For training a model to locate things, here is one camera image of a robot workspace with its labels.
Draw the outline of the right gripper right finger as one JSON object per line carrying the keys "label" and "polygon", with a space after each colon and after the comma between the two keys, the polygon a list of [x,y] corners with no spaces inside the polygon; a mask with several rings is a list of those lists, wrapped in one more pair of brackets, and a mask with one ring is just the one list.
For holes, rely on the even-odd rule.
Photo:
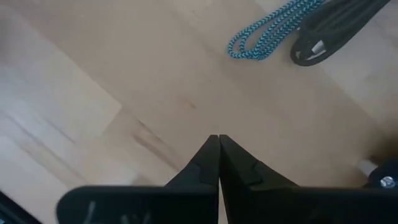
{"label": "right gripper right finger", "polygon": [[220,181],[229,223],[397,223],[397,190],[304,187],[220,136]]}

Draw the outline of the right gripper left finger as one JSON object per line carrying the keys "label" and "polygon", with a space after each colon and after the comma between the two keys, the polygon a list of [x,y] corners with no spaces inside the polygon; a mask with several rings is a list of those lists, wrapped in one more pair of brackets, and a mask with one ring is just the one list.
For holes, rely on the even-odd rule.
{"label": "right gripper left finger", "polygon": [[211,135],[164,186],[88,185],[58,202],[59,223],[217,223],[220,140]]}

